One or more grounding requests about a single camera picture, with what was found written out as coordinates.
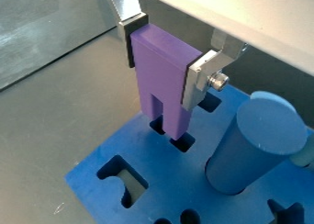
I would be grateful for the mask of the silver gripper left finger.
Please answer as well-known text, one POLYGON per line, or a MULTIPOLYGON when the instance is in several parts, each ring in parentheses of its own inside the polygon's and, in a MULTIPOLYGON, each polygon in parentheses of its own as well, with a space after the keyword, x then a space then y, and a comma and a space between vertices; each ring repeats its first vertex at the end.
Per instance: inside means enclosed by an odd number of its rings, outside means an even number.
POLYGON ((127 65, 135 67, 129 35, 133 31, 148 24, 148 16, 143 13, 139 0, 107 0, 115 22, 119 37, 127 51, 127 65))

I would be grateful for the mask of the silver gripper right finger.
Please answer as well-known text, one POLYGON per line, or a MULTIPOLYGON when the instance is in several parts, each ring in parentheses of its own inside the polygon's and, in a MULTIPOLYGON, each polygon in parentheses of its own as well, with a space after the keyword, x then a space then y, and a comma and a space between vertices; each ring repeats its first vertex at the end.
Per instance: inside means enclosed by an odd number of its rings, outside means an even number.
POLYGON ((219 29, 214 29, 212 49, 207 51, 188 66, 182 106, 191 110, 204 99, 210 88, 220 91, 228 83, 228 76, 222 70, 244 53, 247 44, 219 29))

